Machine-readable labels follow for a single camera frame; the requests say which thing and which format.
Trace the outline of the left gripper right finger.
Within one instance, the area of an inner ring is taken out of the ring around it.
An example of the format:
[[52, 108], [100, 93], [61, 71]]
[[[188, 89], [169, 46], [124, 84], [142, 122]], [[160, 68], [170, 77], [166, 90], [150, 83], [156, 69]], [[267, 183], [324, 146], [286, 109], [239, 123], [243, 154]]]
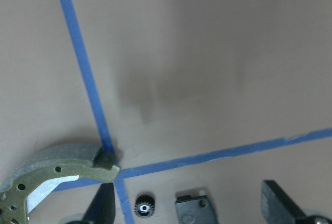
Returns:
[[261, 183], [261, 213], [266, 223], [307, 223], [306, 214], [274, 180]]

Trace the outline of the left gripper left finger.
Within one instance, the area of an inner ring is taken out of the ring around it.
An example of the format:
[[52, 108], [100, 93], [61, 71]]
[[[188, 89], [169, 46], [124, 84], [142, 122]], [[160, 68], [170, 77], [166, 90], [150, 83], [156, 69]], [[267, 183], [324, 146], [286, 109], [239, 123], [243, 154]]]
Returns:
[[86, 210], [81, 222], [113, 224], [116, 216], [115, 192], [113, 183], [101, 184]]

